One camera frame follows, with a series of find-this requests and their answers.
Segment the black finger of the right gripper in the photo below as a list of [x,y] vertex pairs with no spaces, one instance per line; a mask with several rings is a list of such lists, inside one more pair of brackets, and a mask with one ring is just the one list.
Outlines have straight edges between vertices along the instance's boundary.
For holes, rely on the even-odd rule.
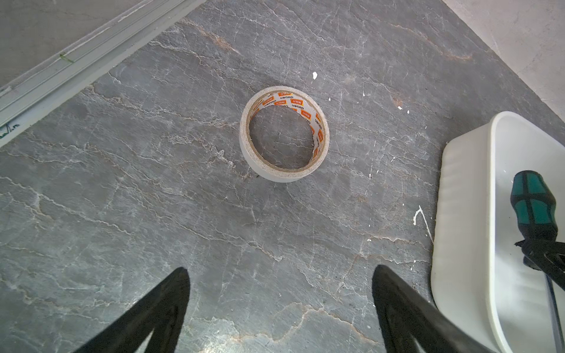
[[564,290],[564,243],[526,239],[515,243],[534,269],[544,272]]

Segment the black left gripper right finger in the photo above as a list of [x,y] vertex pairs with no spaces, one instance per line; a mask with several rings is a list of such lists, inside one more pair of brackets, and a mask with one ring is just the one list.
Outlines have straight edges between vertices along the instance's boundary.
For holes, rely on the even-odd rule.
[[372,296],[387,352],[490,352],[388,266],[372,275]]

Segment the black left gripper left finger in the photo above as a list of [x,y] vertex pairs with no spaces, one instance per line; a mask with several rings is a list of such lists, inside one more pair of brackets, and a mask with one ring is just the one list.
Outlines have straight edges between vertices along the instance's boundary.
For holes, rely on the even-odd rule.
[[190,299],[188,270],[179,267],[78,352],[174,352]]

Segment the green black handled screwdriver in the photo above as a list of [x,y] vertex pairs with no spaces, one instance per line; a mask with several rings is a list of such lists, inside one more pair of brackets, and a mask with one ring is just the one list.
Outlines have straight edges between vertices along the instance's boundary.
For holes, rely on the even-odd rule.
[[[523,240],[536,239],[559,242],[557,241],[559,227],[556,222],[556,198],[540,173],[531,170],[518,172],[514,176],[510,203],[516,213],[518,229],[524,238]],[[523,257],[523,264],[538,271],[534,269],[534,265],[525,256]],[[541,273],[545,276],[556,351],[563,352],[564,333],[554,288],[557,284],[544,272]]]

